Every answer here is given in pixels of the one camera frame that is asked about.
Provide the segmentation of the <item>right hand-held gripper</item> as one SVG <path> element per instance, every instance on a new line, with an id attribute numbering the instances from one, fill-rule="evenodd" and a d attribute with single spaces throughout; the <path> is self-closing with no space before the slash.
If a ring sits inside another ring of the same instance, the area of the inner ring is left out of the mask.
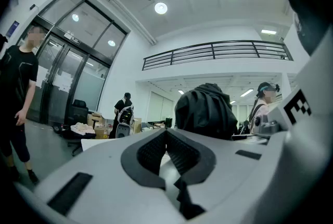
<path id="1" fill-rule="evenodd" d="M 267 144 L 268 139 L 260 136 L 272 136 L 275 133 L 287 131 L 297 122 L 308 119 L 311 113 L 302 90 L 296 87 L 267 115 L 255 118 L 252 134 L 233 135 L 232 141 L 246 144 Z"/>

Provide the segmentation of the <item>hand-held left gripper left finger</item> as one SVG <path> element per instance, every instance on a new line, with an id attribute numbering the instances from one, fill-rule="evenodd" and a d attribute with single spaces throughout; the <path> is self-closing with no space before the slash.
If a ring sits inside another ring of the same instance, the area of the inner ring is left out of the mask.
<path id="1" fill-rule="evenodd" d="M 78 172 L 91 181 L 68 213 L 78 223 L 182 223 L 183 216 L 161 189 L 138 185 L 123 170 L 121 154 L 152 131 L 95 145 L 49 174 L 34 190 L 48 202 Z"/>

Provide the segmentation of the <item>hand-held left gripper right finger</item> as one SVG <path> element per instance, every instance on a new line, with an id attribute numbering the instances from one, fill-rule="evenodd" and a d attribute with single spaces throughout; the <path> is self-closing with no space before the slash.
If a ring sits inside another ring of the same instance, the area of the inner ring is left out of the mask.
<path id="1" fill-rule="evenodd" d="M 183 156 L 194 159 L 180 177 L 193 219 L 283 219 L 284 133 L 267 145 L 178 129 L 168 129 L 168 135 L 185 143 Z"/>

